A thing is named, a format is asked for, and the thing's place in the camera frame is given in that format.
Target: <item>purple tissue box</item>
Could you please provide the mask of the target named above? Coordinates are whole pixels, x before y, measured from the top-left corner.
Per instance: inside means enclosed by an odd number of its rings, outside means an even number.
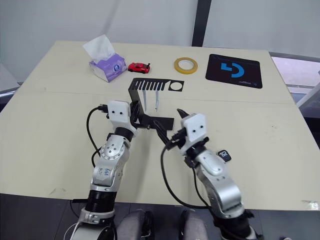
[[[107,60],[100,60],[98,63],[91,61],[89,65],[96,76],[107,82],[111,82],[127,70],[125,59],[118,54],[112,55]]]

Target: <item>tape roll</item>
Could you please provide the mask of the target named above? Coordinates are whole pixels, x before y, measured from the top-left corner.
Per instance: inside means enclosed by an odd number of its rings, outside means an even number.
[[[183,61],[183,60],[187,60],[187,61],[192,62],[193,68],[191,68],[191,69],[183,69],[183,68],[181,68],[179,66],[179,62]],[[174,61],[174,68],[175,68],[175,70],[177,70],[179,73],[182,73],[182,74],[193,74],[195,71],[197,71],[198,64],[197,64],[197,62],[195,60],[193,60],[190,57],[180,57],[180,58],[178,58],[177,60]]]

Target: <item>red toy car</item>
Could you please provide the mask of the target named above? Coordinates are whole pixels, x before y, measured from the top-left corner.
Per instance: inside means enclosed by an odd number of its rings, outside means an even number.
[[[139,62],[133,62],[128,66],[128,71],[147,74],[150,71],[150,63],[146,65]]]

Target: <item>blue logo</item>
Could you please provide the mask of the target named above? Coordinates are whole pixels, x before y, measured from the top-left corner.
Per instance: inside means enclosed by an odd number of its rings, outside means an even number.
[[[239,64],[233,62],[231,65],[232,65],[232,67],[235,67],[238,69],[237,73],[231,74],[232,78],[240,78],[245,74],[244,68],[242,66],[240,66]],[[228,67],[226,63],[223,63],[223,62],[221,63],[221,70],[232,72],[232,67]]]
[[[120,69],[120,66],[118,64],[114,65],[113,67],[114,71],[118,71]]]

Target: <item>mouse pad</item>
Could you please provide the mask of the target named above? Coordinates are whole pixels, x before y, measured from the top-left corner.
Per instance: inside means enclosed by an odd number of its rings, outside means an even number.
[[[262,88],[260,63],[242,58],[210,54],[205,78],[256,89]]]

